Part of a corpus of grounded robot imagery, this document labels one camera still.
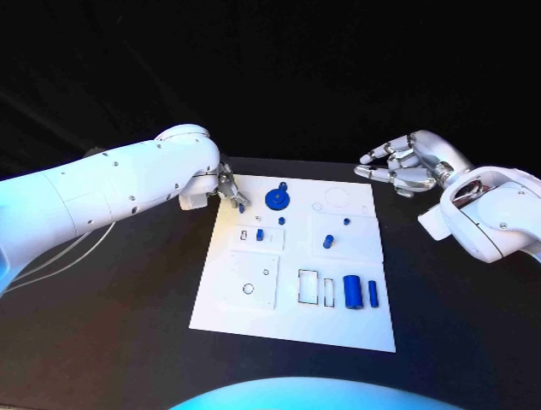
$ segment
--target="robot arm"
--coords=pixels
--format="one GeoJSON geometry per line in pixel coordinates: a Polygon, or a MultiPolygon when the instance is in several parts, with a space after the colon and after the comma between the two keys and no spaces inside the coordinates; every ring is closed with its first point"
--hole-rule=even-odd
{"type": "Polygon", "coordinates": [[[180,197],[182,209],[219,194],[247,204],[208,131],[174,126],[154,140],[0,182],[0,295],[58,244],[180,197]]]}
{"type": "Polygon", "coordinates": [[[469,254],[487,263],[516,250],[541,263],[541,181],[535,177],[516,169],[473,169],[457,149],[427,131],[394,139],[359,162],[355,173],[391,182],[402,196],[434,185],[444,189],[438,204],[418,216],[434,240],[453,235],[469,254]],[[387,155],[388,170],[365,165],[387,155]]]}

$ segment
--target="robotic hand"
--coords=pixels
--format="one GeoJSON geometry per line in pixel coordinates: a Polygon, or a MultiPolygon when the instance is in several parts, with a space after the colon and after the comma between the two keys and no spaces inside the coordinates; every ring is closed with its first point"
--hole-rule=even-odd
{"type": "Polygon", "coordinates": [[[228,165],[200,126],[0,182],[0,296],[22,269],[59,243],[179,196],[182,209],[219,195],[244,206],[228,165]]]}
{"type": "Polygon", "coordinates": [[[453,235],[469,254],[487,263],[516,250],[541,263],[541,180],[518,169],[475,168],[428,131],[394,139],[359,162],[355,173],[391,183],[405,197],[436,185],[443,188],[438,204],[418,216],[434,240],[453,235]],[[385,156],[388,169],[366,165],[385,156]]]}

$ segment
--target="black table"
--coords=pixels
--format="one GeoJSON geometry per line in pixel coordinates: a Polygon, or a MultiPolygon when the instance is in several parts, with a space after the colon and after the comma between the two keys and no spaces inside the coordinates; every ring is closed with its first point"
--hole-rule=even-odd
{"type": "MultiPolygon", "coordinates": [[[[232,168],[366,181],[348,164],[235,158],[232,168]]],[[[189,330],[218,200],[189,212],[173,200],[118,222],[68,272],[0,300],[0,403],[160,409],[228,384],[310,376],[466,408],[541,408],[541,266],[521,252],[487,265],[430,238],[417,216],[440,190],[408,200],[372,186],[397,354],[189,330]]]]}

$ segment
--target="dark curtain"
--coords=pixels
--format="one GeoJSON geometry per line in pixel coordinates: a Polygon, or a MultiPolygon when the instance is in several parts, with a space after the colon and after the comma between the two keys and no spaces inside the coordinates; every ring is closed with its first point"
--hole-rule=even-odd
{"type": "Polygon", "coordinates": [[[355,162],[417,129],[541,178],[541,6],[0,3],[0,179],[205,126],[226,155],[355,162]]]}

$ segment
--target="white board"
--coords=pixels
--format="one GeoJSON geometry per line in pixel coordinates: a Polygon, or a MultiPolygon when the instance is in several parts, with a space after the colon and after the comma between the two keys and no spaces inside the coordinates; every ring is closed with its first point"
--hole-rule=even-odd
{"type": "Polygon", "coordinates": [[[221,201],[190,329],[394,352],[371,186],[249,175],[235,175],[235,181],[251,204],[239,214],[221,201]],[[273,211],[264,197],[281,182],[291,201],[273,211]],[[255,239],[258,229],[262,241],[255,239]],[[333,235],[329,249],[326,234],[333,235]],[[300,270],[317,272],[317,304],[299,302],[300,270]],[[361,279],[359,310],[345,307],[342,277],[350,274],[361,279]],[[376,281],[376,308],[368,302],[369,280],[376,281]]]}

